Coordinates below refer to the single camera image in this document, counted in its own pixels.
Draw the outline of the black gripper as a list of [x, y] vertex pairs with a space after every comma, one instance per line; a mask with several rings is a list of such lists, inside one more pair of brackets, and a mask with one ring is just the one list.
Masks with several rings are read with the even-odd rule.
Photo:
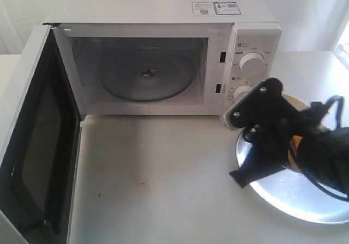
[[288, 130], [290, 120], [298, 120], [299, 112], [284, 98], [285, 117], [270, 126], [246, 127], [242, 139], [251, 144], [243, 164], [229, 175], [244, 188], [251, 182], [266, 178], [288, 166]]

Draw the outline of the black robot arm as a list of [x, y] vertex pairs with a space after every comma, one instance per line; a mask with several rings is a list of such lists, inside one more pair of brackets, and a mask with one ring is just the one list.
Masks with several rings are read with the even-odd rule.
[[229, 175], [244, 188], [251, 182], [289, 169], [320, 191], [348, 201], [348, 127], [341, 125], [345, 99], [332, 96], [312, 102], [296, 118], [244, 128], [251, 144], [243, 164]]

